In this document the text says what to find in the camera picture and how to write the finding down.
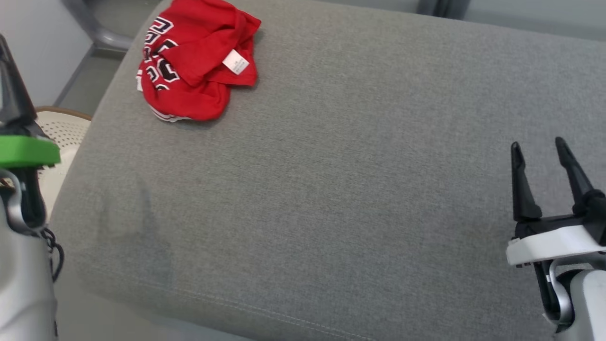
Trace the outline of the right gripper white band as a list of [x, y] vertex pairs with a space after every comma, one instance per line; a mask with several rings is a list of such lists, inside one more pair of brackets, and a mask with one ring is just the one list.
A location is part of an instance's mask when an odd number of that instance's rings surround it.
[[[559, 162], [566, 170], [573, 194], [574, 214], [583, 214], [585, 194], [594, 190], [582, 166], [566, 141], [555, 138]], [[536, 204], [526, 177], [526, 162], [518, 142], [510, 148], [512, 175], [513, 220], [517, 222], [514, 237], [506, 249], [507, 262], [522, 266], [534, 262], [580, 256], [604, 251], [585, 229], [583, 218], [577, 215], [559, 215], [541, 218], [543, 212]]]

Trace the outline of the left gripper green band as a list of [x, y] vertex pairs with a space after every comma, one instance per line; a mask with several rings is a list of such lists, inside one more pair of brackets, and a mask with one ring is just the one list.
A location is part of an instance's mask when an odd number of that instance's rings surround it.
[[0, 167], [41, 168], [61, 163], [59, 146], [39, 125], [36, 110], [4, 36], [0, 37]]

